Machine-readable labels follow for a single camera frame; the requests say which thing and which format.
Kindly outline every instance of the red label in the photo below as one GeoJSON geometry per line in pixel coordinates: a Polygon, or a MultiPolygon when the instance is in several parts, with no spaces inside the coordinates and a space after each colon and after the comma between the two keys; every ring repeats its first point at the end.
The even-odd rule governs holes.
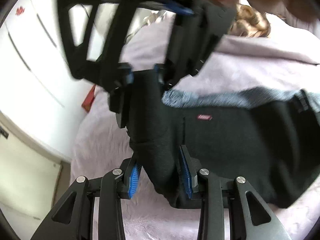
{"type": "Polygon", "coordinates": [[[199,114],[197,116],[197,119],[198,120],[207,120],[207,121],[210,121],[212,119],[212,116],[211,115],[208,115],[208,114],[199,114]]]}
{"type": "Polygon", "coordinates": [[[23,14],[24,12],[24,8],[22,6],[20,6],[19,8],[17,8],[17,11],[16,11],[16,15],[20,15],[20,14],[23,14]]]}

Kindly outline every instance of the silver screw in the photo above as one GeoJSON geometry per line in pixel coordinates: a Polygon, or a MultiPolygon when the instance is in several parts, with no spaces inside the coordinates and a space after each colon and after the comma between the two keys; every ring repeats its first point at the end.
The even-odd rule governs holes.
{"type": "Polygon", "coordinates": [[[84,176],[80,176],[77,178],[77,182],[82,183],[85,181],[85,177],[84,176]]]}
{"type": "Polygon", "coordinates": [[[114,169],[114,170],[112,171],[112,173],[113,173],[114,175],[120,175],[120,174],[122,173],[122,171],[121,171],[121,169],[114,169]]]}
{"type": "Polygon", "coordinates": [[[207,169],[201,169],[199,171],[202,175],[208,175],[209,174],[209,171],[207,169]]]}
{"type": "Polygon", "coordinates": [[[240,177],[237,178],[237,181],[239,183],[245,183],[245,178],[240,176],[240,177]]]}

